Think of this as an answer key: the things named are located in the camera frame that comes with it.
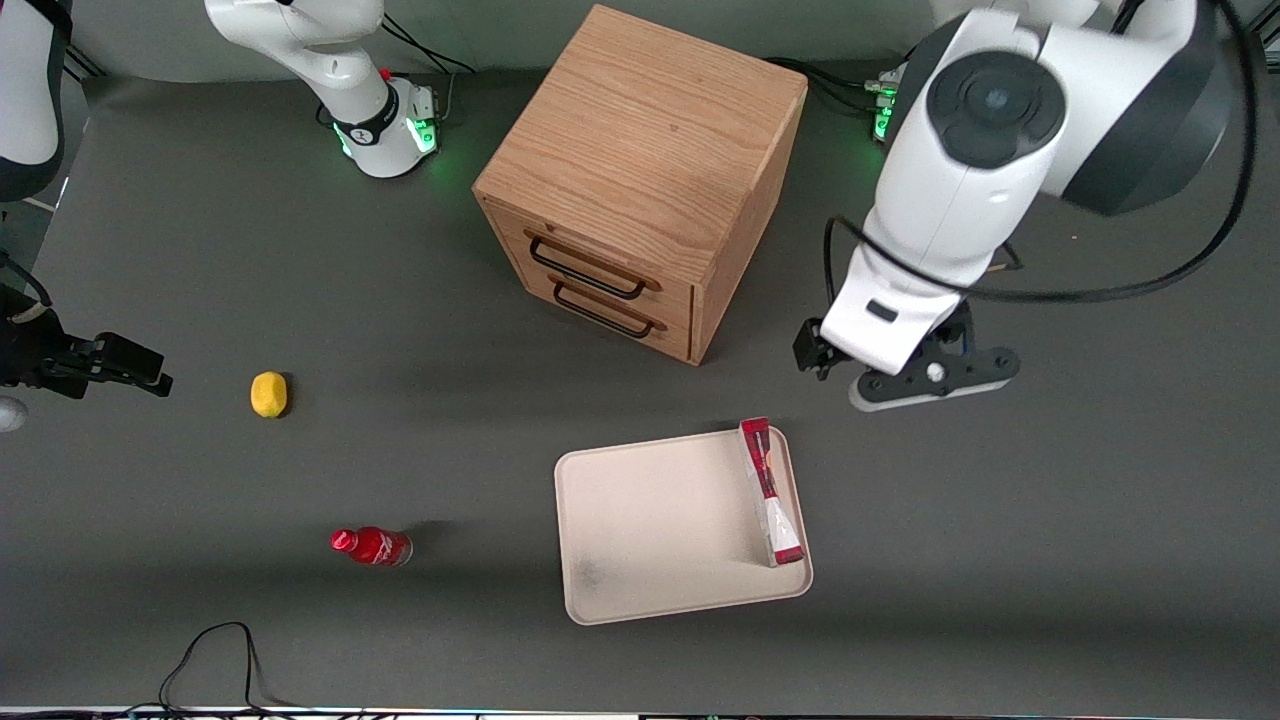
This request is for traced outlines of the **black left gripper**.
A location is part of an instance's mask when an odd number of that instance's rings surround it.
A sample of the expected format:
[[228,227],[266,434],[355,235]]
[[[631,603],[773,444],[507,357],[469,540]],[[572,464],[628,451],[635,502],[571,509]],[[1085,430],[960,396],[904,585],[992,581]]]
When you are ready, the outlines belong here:
[[808,318],[794,341],[794,359],[801,373],[824,382],[837,365],[837,348],[820,336],[822,318]]

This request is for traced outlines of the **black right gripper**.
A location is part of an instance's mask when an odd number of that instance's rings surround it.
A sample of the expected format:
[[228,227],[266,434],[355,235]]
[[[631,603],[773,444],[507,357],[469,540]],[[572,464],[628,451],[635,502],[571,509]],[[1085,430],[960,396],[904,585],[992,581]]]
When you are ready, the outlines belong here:
[[1,383],[49,389],[68,398],[84,398],[91,384],[119,384],[168,397],[173,378],[163,373],[164,356],[120,334],[95,338],[96,363],[79,355],[79,340],[61,328],[56,313],[9,286],[1,299]]

